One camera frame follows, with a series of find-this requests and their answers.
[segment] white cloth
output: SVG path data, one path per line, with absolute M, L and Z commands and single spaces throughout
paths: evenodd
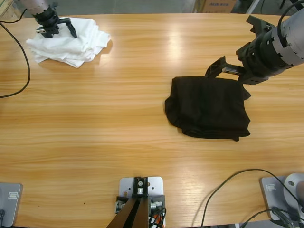
M 99 52 L 107 47 L 110 34 L 99 31 L 92 19 L 71 18 L 77 38 L 74 38 L 65 24 L 59 24 L 59 34 L 44 38 L 37 34 L 26 43 L 34 52 L 35 61 L 40 63 L 48 58 L 80 67 L 92 61 Z

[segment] wooden table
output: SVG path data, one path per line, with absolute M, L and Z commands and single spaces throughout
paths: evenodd
M 163 111 L 176 76 L 201 76 L 255 37 L 248 15 L 154 14 L 80 16 L 112 35 L 109 47 L 79 69 L 30 59 L 32 79 L 0 100 L 0 181 L 22 183 L 16 225 L 99 228 L 114 217 L 123 177 L 162 176 L 167 227 L 199 225 L 204 201 L 226 177 L 248 168 L 276 175 L 303 172 L 304 66 L 247 86 L 251 135 L 191 138 Z M 276 24 L 277 16 L 259 16 Z M 7 25 L 25 44 L 34 19 Z M 24 57 L 0 29 L 2 94 L 26 81 Z M 241 222 L 266 206 L 252 172 L 235 177 L 211 200 L 206 225 Z M 256 219 L 267 219 L 260 215 Z

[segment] folded towel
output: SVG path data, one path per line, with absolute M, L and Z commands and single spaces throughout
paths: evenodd
M 107 47 L 110 34 L 99 31 L 92 19 L 71 18 L 77 38 L 74 38 L 65 24 L 59 24 L 59 34 L 44 38 L 37 34 L 26 43 L 34 52 L 35 61 L 40 63 L 48 58 L 80 67 L 92 61 L 99 52 Z
M 165 111 L 170 123 L 191 137 L 238 141 L 250 135 L 243 87 L 235 80 L 176 77 Z

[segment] black folded cloth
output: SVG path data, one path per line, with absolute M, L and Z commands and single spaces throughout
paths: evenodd
M 231 79 L 176 77 L 165 101 L 167 118 L 191 137 L 238 141 L 250 135 L 243 90 Z

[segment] black cable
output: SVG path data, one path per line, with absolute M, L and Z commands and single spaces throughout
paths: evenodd
M 301 4 L 301 3 L 304 3 L 304 0 L 298 1 L 298 2 L 296 2 L 296 3 L 294 3 L 294 4 L 292 4 L 291 6 L 289 6 L 289 7 L 284 11 L 284 13 L 283 13 L 282 16 L 280 17 L 280 20 L 279 20 L 279 22 L 278 22 L 278 24 L 277 24 L 277 35 L 278 35 L 278 37 L 279 37 L 279 39 L 280 39 L 280 42 L 281 42 L 281 44 L 282 44 L 282 46 L 283 46 L 284 48 L 287 46 L 287 41 L 284 39 L 284 37 L 283 37 L 283 35 L 282 35 L 282 28 L 281 28 L 281 26 L 282 26 L 283 17 L 286 16 L 286 14 L 289 12 L 289 10 L 290 10 L 292 7 L 294 7 L 294 6 L 297 5 L 297 4 Z
M 207 203 L 205 205 L 205 208 L 204 208 L 204 213 L 203 213 L 203 219 L 202 219 L 202 222 L 201 222 L 201 228 L 203 228 L 203 225 L 204 225 L 204 220 L 205 220 L 205 216 L 206 216 L 206 211 L 207 211 L 207 206 L 209 204 L 209 201 L 211 200 L 212 196 L 221 188 L 223 187 L 224 184 L 226 184 L 229 180 L 231 180 L 233 177 L 235 177 L 236 175 L 240 174 L 240 173 L 243 173 L 243 172 L 249 172 L 249 171 L 263 171 L 263 172 L 266 172 L 268 174 L 270 174 L 271 176 L 273 176 L 274 178 L 276 178 L 280 184 L 288 191 L 288 193 L 298 202 L 298 204 L 304 208 L 303 204 L 301 203 L 300 200 L 298 200 L 294 194 L 280 181 L 280 179 L 277 178 L 277 176 L 275 176 L 274 174 L 272 174 L 271 172 L 267 171 L 267 170 L 263 170 L 263 169 L 248 169 L 248 170 L 242 170 L 242 171 L 239 171 L 239 172 L 236 172 L 234 174 L 232 174 L 230 177 L 228 177 L 223 183 L 221 183 L 215 190 L 214 192 L 209 196 L 208 200 L 207 200 Z
M 5 211 L 4 210 L 0 210 L 0 228 L 3 227 L 3 218 L 5 215 Z
M 16 94 L 21 93 L 29 85 L 29 82 L 30 82 L 30 67 L 29 67 L 29 61 L 28 61 L 27 54 L 25 53 L 25 51 L 24 51 L 22 45 L 20 44 L 20 42 L 14 37 L 14 35 L 1 22 L 0 22 L 0 25 L 4 28 L 5 31 L 7 31 L 8 34 L 10 34 L 11 37 L 13 37 L 13 39 L 19 45 L 19 47 L 21 48 L 21 51 L 23 52 L 25 61 L 26 61 L 27 66 L 28 66 L 28 80 L 27 80 L 26 84 L 20 90 L 18 90 L 17 92 L 14 92 L 14 93 L 8 94 L 8 95 L 4 95 L 4 96 L 0 96 L 0 98 L 5 98 L 5 97 L 14 96 Z
M 245 223 L 243 223 L 239 228 L 244 228 L 244 227 L 248 224 L 248 222 L 249 222 L 251 219 L 255 218 L 255 217 L 258 216 L 259 214 L 263 214 L 263 213 L 265 213 L 265 212 L 270 212 L 270 211 L 271 211 L 271 209 L 267 209 L 267 210 L 263 210 L 263 211 L 258 212 L 257 214 L 251 216 L 251 217 L 250 217 Z
M 149 228 L 153 227 L 154 225 L 156 225 L 156 228 L 162 228 L 163 222 L 165 220 L 167 214 L 167 209 L 163 208 L 162 210 L 157 210 L 155 211 L 149 219 Z
M 295 215 L 295 214 L 290 213 L 290 212 L 288 212 L 288 211 L 286 211 L 286 210 L 283 210 L 283 209 L 274 207 L 274 208 L 271 208 L 271 209 L 267 209 L 267 210 L 260 211 L 260 212 L 258 212 L 257 214 L 251 216 L 251 217 L 250 217 L 245 223 L 243 223 L 239 228 L 244 228 L 244 227 L 248 224 L 248 222 L 249 222 L 251 219 L 255 218 L 257 215 L 262 214 L 262 213 L 264 213 L 264 212 L 271 212 L 271 211 L 274 212 L 275 210 L 279 210 L 279 211 L 281 211 L 281 212 L 284 212 L 284 213 L 286 213 L 286 214 L 288 214 L 288 215 L 292 215 L 292 216 L 294 216 L 294 217 L 296 217 L 296 218 L 298 218 L 298 219 L 304 221 L 304 219 L 302 219 L 302 218 L 299 217 L 298 215 Z
M 20 20 L 22 19 L 23 14 L 25 13 L 25 11 L 27 11 L 27 9 L 25 9 L 25 10 L 22 12 L 22 14 L 21 14 L 20 18 L 19 18 L 18 20 L 16 20 L 16 21 L 8 22 L 8 21 L 3 21 L 3 20 L 0 20 L 0 23 L 7 23 L 7 24 L 16 23 L 16 22 L 18 22 L 18 21 L 20 21 Z
M 288 212 L 288 211 L 286 211 L 286 210 L 283 210 L 283 209 L 280 209 L 280 208 L 276 208 L 276 209 L 279 210 L 279 211 L 281 211 L 281 212 L 284 212 L 284 213 L 286 213 L 286 214 L 288 214 L 288 215 L 292 215 L 292 216 L 294 216 L 295 218 L 298 218 L 298 219 L 304 221 L 303 218 L 301 218 L 300 216 L 298 216 L 298 215 L 296 215 L 296 214 L 290 213 L 290 212 Z
M 283 0 L 281 5 L 280 5 L 280 10 L 283 8 L 283 6 L 285 5 L 286 0 Z
M 262 14 L 262 8 L 263 8 L 263 6 L 264 6 L 264 3 L 265 3 L 265 0 L 263 0 L 263 3 L 262 3 L 261 8 L 260 8 L 261 14 Z

